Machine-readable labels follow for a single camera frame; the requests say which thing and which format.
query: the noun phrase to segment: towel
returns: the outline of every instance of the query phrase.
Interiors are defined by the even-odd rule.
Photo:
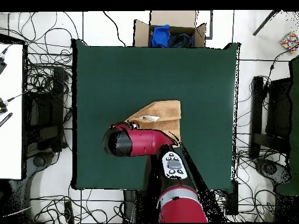
[[[126,119],[138,123],[140,129],[163,131],[167,136],[180,141],[180,101],[155,101]]]
[[[169,40],[169,25],[155,27],[152,35],[153,47],[168,47]]]

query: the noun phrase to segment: white floor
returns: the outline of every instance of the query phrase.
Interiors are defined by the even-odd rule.
[[[213,39],[206,41],[206,47],[224,48],[230,42],[241,43],[240,63],[239,63],[239,95],[238,100],[247,99],[250,96],[249,84],[254,76],[264,75],[268,76],[270,65],[276,55],[285,51],[281,46],[280,40],[284,38],[290,31],[298,32],[298,14],[293,12],[280,12],[273,19],[271,19],[266,26],[253,36],[252,33],[262,23],[265,17],[270,13],[270,10],[214,10],[213,14]],[[197,24],[200,22],[207,22],[207,36],[209,36],[209,11],[199,11]],[[67,29],[73,38],[83,39],[89,46],[122,46],[122,43],[117,39],[117,32],[114,24],[102,12],[67,12],[70,18],[74,21],[77,28],[68,16],[63,12],[57,13],[57,21],[55,27]],[[133,44],[133,24],[134,19],[138,19],[145,23],[149,22],[149,11],[132,11],[132,12],[112,12],[107,13],[118,25],[119,37],[127,46]],[[20,19],[19,30],[29,19],[29,13],[11,13],[9,18],[9,35],[18,37],[12,30],[18,30],[18,20]],[[45,12],[36,13],[33,17],[33,22],[36,29],[36,37],[40,37],[43,33],[55,24],[56,13]],[[0,27],[8,28],[7,15],[0,14]],[[23,35],[28,39],[34,38],[34,31],[30,21],[24,25],[22,30]],[[0,33],[7,34],[7,31],[0,30]],[[71,52],[70,38],[67,31],[55,30],[47,33],[46,42],[59,46],[66,46],[65,48],[57,46],[49,46],[49,53],[60,53],[62,49]],[[43,50],[36,45],[32,45],[37,53],[43,53]],[[297,54],[284,54],[275,63],[274,70],[271,74],[271,80],[289,77],[287,61],[294,58]],[[68,101],[67,107],[71,106],[71,99]],[[251,101],[240,102],[238,104],[238,116],[241,116],[251,109]],[[238,120],[238,125],[246,125],[249,122],[250,114],[241,117]],[[72,128],[70,121],[66,128]],[[238,127],[237,133],[249,133],[249,125]],[[71,130],[65,131],[67,142],[72,147],[72,133]],[[249,135],[238,135],[238,138],[245,143],[249,141]],[[238,147],[245,147],[246,145],[237,140]],[[240,167],[238,172],[239,177],[239,200],[251,197],[251,192],[244,182],[252,188],[253,193],[260,189],[272,190],[270,181],[254,171],[251,167],[242,169]],[[63,150],[60,154],[60,159],[57,164],[49,167],[45,171],[39,172],[32,183],[31,197],[48,197],[53,199],[53,195],[68,195],[68,187],[72,177],[72,153],[69,149]],[[82,205],[86,206],[86,200],[89,197],[90,190],[75,191],[70,189],[70,196],[73,200],[78,200],[82,193]],[[89,210],[102,209],[107,213],[108,219],[115,215],[113,207],[118,206],[123,200],[123,192],[119,190],[92,190],[88,202]],[[260,193],[257,199],[262,203],[267,202],[274,204],[274,198],[267,192]],[[48,204],[49,201],[32,201],[32,213],[35,215]],[[253,208],[252,199],[241,201],[239,211],[250,211]],[[74,215],[80,213],[78,206],[74,207]],[[99,222],[105,221],[105,216],[101,212],[94,213],[95,218]],[[252,221],[255,215],[242,215],[245,219]],[[49,220],[47,214],[42,214],[40,220]],[[271,221],[271,214],[267,216],[267,221]],[[111,220],[111,223],[120,223],[122,221],[118,216]],[[82,221],[82,223],[95,223],[89,216]]]

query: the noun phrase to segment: cable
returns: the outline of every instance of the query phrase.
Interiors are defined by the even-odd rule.
[[[267,190],[267,189],[259,190],[259,191],[255,194],[254,201],[253,201],[253,203],[254,203],[256,209],[257,209],[257,205],[256,205],[256,197],[257,197],[258,194],[261,193],[262,191],[267,191],[267,192],[271,193],[272,195],[274,195],[274,197],[276,198],[276,195],[275,195],[273,192],[271,192],[271,191],[269,191],[269,190]],[[266,221],[261,217],[261,215],[260,215],[258,209],[257,209],[256,211],[257,211],[259,217],[261,218],[261,220],[262,220],[263,222],[266,222]]]
[[[103,211],[102,209],[96,209],[94,211],[89,211],[88,209],[86,209],[84,206],[77,204],[74,200],[72,200],[69,196],[64,196],[64,195],[59,195],[59,196],[54,196],[54,197],[62,197],[61,199],[57,200],[57,199],[52,199],[35,217],[34,217],[34,222],[37,222],[37,220],[39,219],[40,215],[42,214],[48,214],[51,218],[50,221],[52,221],[53,224],[55,224],[55,221],[58,221],[59,224],[62,224],[60,221],[60,217],[61,216],[65,216],[64,213],[59,212],[58,208],[57,208],[57,203],[61,203],[62,201],[65,200],[69,200],[71,201],[73,204],[75,204],[76,206],[80,207],[80,210],[84,210],[85,213],[81,213],[80,216],[82,216],[83,214],[88,214],[88,216],[91,216],[92,219],[96,222],[96,223],[104,223],[107,222],[107,214],[105,211]],[[55,206],[56,209],[49,209],[49,207],[51,206]],[[92,215],[93,212],[99,211],[101,213],[103,213],[106,217],[106,220],[104,222],[98,222],[96,220],[96,218]],[[51,215],[50,212],[55,212],[56,213],[56,219],[53,218],[53,216]],[[74,216],[77,220],[79,220],[81,223],[82,222],[82,218],[79,218],[78,216]]]
[[[68,148],[69,148],[70,151],[72,152],[72,149],[69,147],[69,144],[68,144],[68,142],[67,142],[67,138],[65,137],[65,132],[63,132],[63,135],[64,135],[65,143],[68,145]]]
[[[115,25],[116,27],[116,31],[117,31],[117,38],[119,39],[120,42],[122,42],[124,44],[124,46],[126,47],[126,44],[119,38],[119,28],[117,27],[117,24],[114,22],[114,20],[111,19],[111,17],[109,15],[107,15],[105,13],[105,11],[103,11],[104,15],[107,16],[112,22],[113,24]]]
[[[28,207],[28,208],[26,208],[26,209],[22,209],[21,211],[17,211],[17,212],[15,212],[15,213],[11,213],[11,214],[2,216],[2,217],[7,217],[7,216],[12,216],[12,215],[19,214],[19,213],[21,213],[21,212],[23,212],[23,211],[27,211],[27,210],[30,209],[31,207],[32,207],[32,206],[30,206],[30,207]]]

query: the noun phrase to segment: blue fabric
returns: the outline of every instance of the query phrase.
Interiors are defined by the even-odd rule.
[[[152,34],[152,46],[153,47],[168,47],[169,40],[169,25],[162,27],[155,27]]]

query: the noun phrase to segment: green table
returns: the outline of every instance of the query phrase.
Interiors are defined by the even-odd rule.
[[[143,189],[147,157],[109,156],[103,135],[110,124],[151,102],[180,100],[180,134],[199,172],[210,189],[231,191],[238,47],[88,47],[73,42],[77,159],[72,184],[77,189]]]

